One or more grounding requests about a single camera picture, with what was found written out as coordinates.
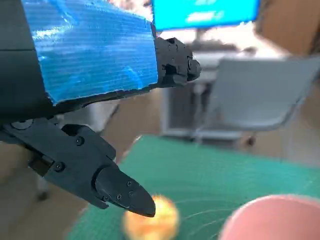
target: wall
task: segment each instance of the wall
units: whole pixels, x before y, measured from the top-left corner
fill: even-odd
[[[271,0],[261,35],[292,54],[305,55],[312,48],[319,23],[319,0]]]

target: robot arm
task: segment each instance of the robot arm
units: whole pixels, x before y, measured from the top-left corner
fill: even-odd
[[[155,204],[148,192],[114,163],[116,150],[87,126],[68,124],[60,129],[54,116],[154,88],[184,86],[201,71],[192,52],[175,38],[156,37],[151,25],[158,75],[155,83],[53,104],[45,90],[22,2],[1,1],[0,9],[1,17],[12,20],[0,20],[1,29],[7,31],[0,39],[0,141],[33,151],[36,157],[28,165],[35,172],[101,209],[110,203],[154,216]]]

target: black bracket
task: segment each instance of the black bracket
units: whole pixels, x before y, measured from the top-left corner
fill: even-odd
[[[89,127],[68,124],[60,129],[52,120],[37,118],[6,124],[2,132],[35,153],[29,166],[48,182],[101,209],[109,202],[154,216],[151,196],[120,171],[113,161],[116,150]]]

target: bolt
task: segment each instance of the bolt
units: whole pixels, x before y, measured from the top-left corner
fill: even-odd
[[[65,169],[65,164],[63,162],[57,162],[54,166],[54,170],[57,172],[57,173],[60,173],[62,172],[63,170]]]
[[[85,139],[82,136],[78,136],[75,140],[75,144],[77,146],[81,146],[85,143]]]

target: blue tape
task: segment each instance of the blue tape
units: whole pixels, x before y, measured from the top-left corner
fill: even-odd
[[[158,81],[154,38],[143,17],[102,0],[22,4],[54,105]]]

